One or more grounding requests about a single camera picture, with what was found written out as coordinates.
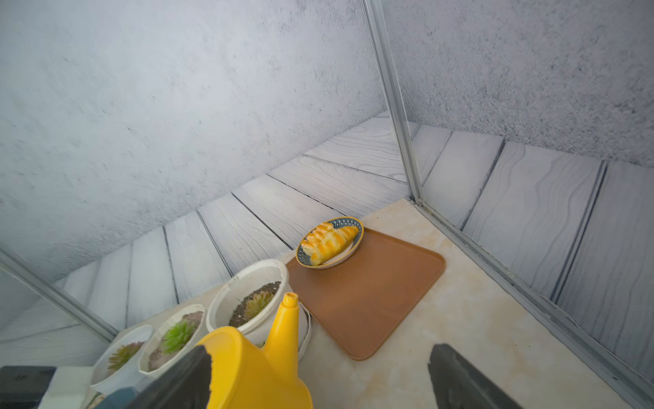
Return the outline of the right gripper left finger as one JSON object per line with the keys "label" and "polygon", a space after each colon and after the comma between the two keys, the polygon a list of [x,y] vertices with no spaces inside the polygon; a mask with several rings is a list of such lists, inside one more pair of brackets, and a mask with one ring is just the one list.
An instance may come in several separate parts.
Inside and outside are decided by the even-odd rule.
{"label": "right gripper left finger", "polygon": [[206,409],[211,397],[211,369],[211,356],[206,348],[196,346],[146,387],[127,408]]}

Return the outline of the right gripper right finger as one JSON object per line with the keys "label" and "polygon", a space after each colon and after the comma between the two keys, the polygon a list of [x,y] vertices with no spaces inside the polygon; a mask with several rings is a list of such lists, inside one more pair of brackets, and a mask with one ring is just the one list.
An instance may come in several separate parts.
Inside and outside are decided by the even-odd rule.
{"label": "right gripper right finger", "polygon": [[449,344],[434,345],[427,369],[439,409],[521,409],[509,395]]}

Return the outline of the white ribbed pot green succulent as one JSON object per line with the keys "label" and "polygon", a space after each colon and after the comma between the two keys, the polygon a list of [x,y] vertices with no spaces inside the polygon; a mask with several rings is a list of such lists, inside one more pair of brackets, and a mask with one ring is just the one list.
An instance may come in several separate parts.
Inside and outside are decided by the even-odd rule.
{"label": "white ribbed pot green succulent", "polygon": [[193,304],[168,318],[142,348],[139,372],[157,379],[180,361],[207,334],[205,314],[204,306]]}

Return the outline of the yellow plastic watering can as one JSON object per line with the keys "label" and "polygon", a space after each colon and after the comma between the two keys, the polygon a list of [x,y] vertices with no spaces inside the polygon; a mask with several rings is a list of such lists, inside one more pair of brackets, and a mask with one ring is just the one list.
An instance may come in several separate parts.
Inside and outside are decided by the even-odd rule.
{"label": "yellow plastic watering can", "polygon": [[311,408],[298,374],[299,297],[288,292],[265,345],[258,348],[234,327],[222,327],[199,342],[211,357],[209,408]]}

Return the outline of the blue pot succulent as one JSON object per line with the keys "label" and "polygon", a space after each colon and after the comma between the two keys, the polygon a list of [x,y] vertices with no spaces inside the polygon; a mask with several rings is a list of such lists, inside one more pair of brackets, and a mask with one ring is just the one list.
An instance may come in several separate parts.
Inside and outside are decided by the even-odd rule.
{"label": "blue pot succulent", "polygon": [[112,392],[105,396],[95,409],[126,409],[133,400],[138,397],[139,392],[132,387],[126,387]]}

